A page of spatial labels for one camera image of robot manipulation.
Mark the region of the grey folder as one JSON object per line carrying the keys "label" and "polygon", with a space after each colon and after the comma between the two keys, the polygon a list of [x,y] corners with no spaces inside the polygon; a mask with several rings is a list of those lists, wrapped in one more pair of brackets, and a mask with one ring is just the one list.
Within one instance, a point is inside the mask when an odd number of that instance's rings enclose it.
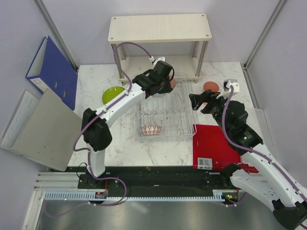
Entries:
{"label": "grey folder", "polygon": [[0,147],[65,171],[81,131],[78,117],[53,91],[37,99],[25,90],[0,139]]}

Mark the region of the orange dotted mug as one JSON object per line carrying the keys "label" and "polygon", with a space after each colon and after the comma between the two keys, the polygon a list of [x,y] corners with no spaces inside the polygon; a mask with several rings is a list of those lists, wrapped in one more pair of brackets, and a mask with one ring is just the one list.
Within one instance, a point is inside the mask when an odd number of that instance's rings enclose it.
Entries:
{"label": "orange dotted mug", "polygon": [[176,81],[174,80],[174,75],[175,75],[174,71],[171,71],[171,73],[169,74],[169,81],[172,89],[176,87]]}

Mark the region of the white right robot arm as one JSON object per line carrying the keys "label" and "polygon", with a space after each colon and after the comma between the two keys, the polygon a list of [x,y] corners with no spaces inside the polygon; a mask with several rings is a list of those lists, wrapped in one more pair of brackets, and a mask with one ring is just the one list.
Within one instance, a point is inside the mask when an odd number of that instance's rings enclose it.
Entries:
{"label": "white right robot arm", "polygon": [[266,205],[285,229],[302,227],[307,219],[307,189],[283,168],[263,139],[247,124],[248,112],[244,104],[212,91],[191,93],[189,99],[193,110],[206,103],[201,113],[212,115],[228,145],[266,180],[263,183],[251,178],[240,166],[231,163],[222,170],[221,186],[245,190]]}

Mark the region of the clear plastic sheet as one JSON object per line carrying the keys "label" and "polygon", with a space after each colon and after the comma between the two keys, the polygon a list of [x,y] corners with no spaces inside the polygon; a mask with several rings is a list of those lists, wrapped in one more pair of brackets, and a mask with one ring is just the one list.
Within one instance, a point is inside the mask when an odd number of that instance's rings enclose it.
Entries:
{"label": "clear plastic sheet", "polygon": [[263,139],[270,152],[275,153],[271,135],[267,126],[264,111],[257,108],[246,108],[248,113],[247,124]]}

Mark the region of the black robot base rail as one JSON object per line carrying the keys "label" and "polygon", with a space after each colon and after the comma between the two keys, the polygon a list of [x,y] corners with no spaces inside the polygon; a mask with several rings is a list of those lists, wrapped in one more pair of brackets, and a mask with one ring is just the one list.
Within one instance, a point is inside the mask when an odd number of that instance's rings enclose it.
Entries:
{"label": "black robot base rail", "polygon": [[214,190],[236,190],[220,172],[191,166],[110,166],[100,180],[80,174],[78,188],[107,189],[115,196],[211,196]]}

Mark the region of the pink plastic tumbler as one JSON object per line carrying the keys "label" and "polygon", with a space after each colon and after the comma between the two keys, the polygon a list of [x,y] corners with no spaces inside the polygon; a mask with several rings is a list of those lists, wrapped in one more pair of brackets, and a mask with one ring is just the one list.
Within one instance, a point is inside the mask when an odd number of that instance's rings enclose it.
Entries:
{"label": "pink plastic tumbler", "polygon": [[214,81],[207,81],[203,85],[203,90],[211,90],[212,92],[219,92],[219,85]]}

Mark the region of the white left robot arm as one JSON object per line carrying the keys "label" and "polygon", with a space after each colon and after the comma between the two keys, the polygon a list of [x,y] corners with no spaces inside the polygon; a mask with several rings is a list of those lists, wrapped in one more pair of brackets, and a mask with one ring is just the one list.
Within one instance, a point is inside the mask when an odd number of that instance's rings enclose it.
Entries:
{"label": "white left robot arm", "polygon": [[84,111],[82,135],[89,151],[88,171],[91,173],[88,182],[94,188],[101,188],[105,184],[105,151],[112,142],[112,125],[124,113],[150,96],[171,92],[174,75],[174,68],[159,60],[153,69],[135,76],[129,87],[109,103],[96,110],[88,108]]}

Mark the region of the red patterned bowl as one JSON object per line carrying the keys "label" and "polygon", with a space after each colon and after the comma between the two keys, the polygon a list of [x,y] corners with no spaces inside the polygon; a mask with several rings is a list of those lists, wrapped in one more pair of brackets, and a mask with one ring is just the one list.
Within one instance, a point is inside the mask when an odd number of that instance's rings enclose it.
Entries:
{"label": "red patterned bowl", "polygon": [[140,132],[144,136],[156,136],[161,132],[161,126],[142,126]]}

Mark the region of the green plastic plate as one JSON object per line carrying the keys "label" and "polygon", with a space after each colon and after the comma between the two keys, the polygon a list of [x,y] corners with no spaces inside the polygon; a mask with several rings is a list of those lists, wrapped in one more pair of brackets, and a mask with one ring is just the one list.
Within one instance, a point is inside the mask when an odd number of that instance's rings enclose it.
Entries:
{"label": "green plastic plate", "polygon": [[120,86],[113,86],[107,89],[102,95],[102,102],[103,104],[107,104],[120,95],[125,89]]}

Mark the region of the light wooden two-tier shelf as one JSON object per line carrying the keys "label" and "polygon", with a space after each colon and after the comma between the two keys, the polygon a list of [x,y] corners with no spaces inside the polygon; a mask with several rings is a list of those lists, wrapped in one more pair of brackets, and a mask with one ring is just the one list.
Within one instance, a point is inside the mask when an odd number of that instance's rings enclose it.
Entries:
{"label": "light wooden two-tier shelf", "polygon": [[166,55],[166,62],[175,69],[176,76],[185,76],[197,83],[208,42],[212,38],[205,13],[115,16],[111,19],[108,41],[112,49],[123,42],[137,44],[194,42],[189,55]]}

